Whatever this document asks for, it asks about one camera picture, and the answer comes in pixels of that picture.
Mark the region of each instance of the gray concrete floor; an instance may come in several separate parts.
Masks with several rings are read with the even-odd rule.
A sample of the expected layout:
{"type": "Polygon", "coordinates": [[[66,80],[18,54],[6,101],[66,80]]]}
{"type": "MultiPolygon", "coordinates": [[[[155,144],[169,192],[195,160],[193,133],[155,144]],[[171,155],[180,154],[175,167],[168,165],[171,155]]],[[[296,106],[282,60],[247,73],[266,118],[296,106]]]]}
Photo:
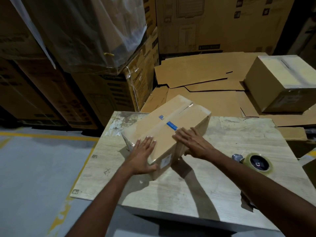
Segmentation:
{"type": "MultiPolygon", "coordinates": [[[[90,204],[70,198],[69,191],[96,142],[72,140],[72,136],[84,137],[81,131],[0,128],[1,236],[64,236],[90,204]],[[63,135],[68,139],[43,138],[38,134],[63,135]]],[[[106,234],[111,237],[180,235],[224,237],[231,233],[146,219],[117,206],[106,234]]],[[[271,236],[271,233],[247,233],[247,236],[271,236]]]]}

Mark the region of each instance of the blue tape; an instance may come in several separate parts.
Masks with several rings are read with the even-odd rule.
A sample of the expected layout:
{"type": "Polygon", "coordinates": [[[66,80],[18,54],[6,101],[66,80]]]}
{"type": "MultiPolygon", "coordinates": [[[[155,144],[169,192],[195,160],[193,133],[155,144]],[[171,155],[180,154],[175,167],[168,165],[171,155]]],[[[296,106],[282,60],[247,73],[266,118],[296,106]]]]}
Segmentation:
{"type": "Polygon", "coordinates": [[[170,121],[167,122],[167,125],[170,126],[174,131],[177,130],[177,127],[174,124],[172,124],[170,121]]]}

